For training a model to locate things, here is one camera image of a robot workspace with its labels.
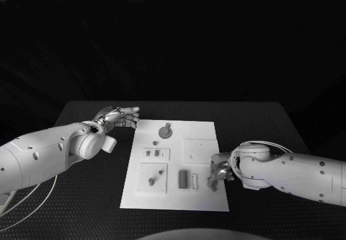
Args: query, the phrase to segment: black fabric surface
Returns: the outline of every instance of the black fabric surface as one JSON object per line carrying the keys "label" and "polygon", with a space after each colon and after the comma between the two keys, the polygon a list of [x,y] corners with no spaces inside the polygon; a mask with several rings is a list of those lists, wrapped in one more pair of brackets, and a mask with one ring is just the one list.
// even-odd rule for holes
{"label": "black fabric surface", "polygon": [[[140,107],[148,120],[211,121],[220,152],[246,141],[269,141],[310,154],[282,105],[276,102],[71,101],[55,127],[88,121],[107,106]],[[346,208],[285,194],[273,187],[246,189],[241,180],[225,182],[230,212],[120,209],[136,130],[117,127],[113,153],[78,162],[58,176],[52,195],[38,212],[0,232],[9,239],[136,240],[184,228],[218,228],[270,239],[345,239]],[[54,179],[47,181],[18,209],[0,218],[2,229],[39,206]],[[9,208],[34,187],[18,191]]]}

